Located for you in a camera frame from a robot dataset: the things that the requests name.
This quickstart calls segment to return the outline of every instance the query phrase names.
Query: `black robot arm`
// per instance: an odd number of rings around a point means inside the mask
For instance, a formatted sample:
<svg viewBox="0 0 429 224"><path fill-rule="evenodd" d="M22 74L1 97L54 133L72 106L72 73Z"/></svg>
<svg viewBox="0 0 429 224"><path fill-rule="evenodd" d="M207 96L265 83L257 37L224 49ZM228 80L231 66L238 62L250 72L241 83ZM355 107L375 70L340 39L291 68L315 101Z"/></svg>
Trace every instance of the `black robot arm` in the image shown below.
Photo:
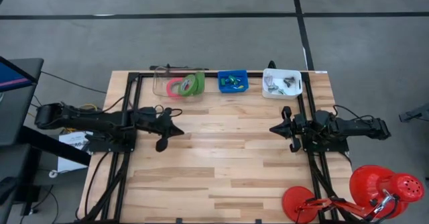
<svg viewBox="0 0 429 224"><path fill-rule="evenodd" d="M156 144L156 150L161 152L167 148L169 137L184 134L173 124L171 108L161 113L157 113L154 107L106 113L52 103L38 107L35 124L40 129L65 127L92 131L93 135L86 136L91 152L133 151L137 130L161 135Z"/></svg>
<svg viewBox="0 0 429 224"><path fill-rule="evenodd" d="M303 114L297 114L291 120L291 115L290 108L284 107L283 123L269 130L286 139L292 138L290 145L292 152L297 152L301 148L300 140L295 135L301 135L303 138L311 140L311 144L304 148L310 148L314 152L348 151L346 139L349 136L367 136L371 139L381 140L390 137L386 123L380 118L365 120L358 117L344 120L333 113L322 110L315 112L315 118L311 121L305 120Z"/></svg>

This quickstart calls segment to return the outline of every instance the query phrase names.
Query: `tape roll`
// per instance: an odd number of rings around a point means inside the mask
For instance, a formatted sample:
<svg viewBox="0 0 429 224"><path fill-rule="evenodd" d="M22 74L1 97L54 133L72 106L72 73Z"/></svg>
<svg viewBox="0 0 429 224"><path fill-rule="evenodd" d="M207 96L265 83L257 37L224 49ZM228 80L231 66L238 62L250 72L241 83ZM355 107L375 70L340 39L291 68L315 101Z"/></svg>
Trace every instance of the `tape roll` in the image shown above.
<svg viewBox="0 0 429 224"><path fill-rule="evenodd" d="M196 88L194 95L199 95L204 92L204 86L206 83L206 75L203 72L197 72L195 74L198 87Z"/></svg>
<svg viewBox="0 0 429 224"><path fill-rule="evenodd" d="M179 94L183 97L192 95L198 88L198 83L196 77L193 74L190 74L183 78L182 84L179 87Z"/></svg>
<svg viewBox="0 0 429 224"><path fill-rule="evenodd" d="M183 78L173 78L167 83L167 95L169 97L181 97L180 94L173 92L173 87L175 87L176 85L181 85L182 81L183 81Z"/></svg>

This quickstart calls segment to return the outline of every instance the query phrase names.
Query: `white container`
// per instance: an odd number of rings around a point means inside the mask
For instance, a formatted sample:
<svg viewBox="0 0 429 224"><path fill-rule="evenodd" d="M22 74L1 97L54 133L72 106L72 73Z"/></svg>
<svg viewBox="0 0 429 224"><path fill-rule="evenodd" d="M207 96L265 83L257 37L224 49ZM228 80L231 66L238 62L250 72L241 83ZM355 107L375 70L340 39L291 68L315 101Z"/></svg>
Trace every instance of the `white container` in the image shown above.
<svg viewBox="0 0 429 224"><path fill-rule="evenodd" d="M277 90L272 93L268 91L267 83L265 82L266 76L273 76L273 83L276 84L279 89L283 89L285 95L279 93ZM295 82L291 83L288 87L283 81L285 78L294 77ZM302 78L301 72L297 70L281 70L281 69L265 69L263 70L262 76L262 96L271 99L295 99L302 93Z"/></svg>

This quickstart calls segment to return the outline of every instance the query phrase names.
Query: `blue container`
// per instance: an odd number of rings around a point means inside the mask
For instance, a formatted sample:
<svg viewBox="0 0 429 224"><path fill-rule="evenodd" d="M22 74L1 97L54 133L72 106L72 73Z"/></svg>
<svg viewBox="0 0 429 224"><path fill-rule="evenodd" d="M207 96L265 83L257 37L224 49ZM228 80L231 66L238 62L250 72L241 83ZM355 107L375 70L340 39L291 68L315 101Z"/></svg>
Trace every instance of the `blue container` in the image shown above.
<svg viewBox="0 0 429 224"><path fill-rule="evenodd" d="M232 83L226 84L223 86L221 84L221 79L227 80L229 76L234 76L235 78L239 79L240 82L238 85L234 85ZM221 90L222 93L242 93L243 91L246 91L249 88L249 79L247 78L247 71L246 70L224 70L217 73L217 82L219 85L219 90Z"/></svg>

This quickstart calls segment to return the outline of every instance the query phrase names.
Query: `monitor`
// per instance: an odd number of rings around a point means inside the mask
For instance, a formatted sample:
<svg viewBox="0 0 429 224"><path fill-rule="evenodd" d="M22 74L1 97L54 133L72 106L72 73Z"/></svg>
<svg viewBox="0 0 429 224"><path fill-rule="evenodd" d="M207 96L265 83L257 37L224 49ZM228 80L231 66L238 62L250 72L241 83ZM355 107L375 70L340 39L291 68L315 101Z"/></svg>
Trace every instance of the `monitor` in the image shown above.
<svg viewBox="0 0 429 224"><path fill-rule="evenodd" d="M0 93L37 84L37 80L0 56Z"/></svg>

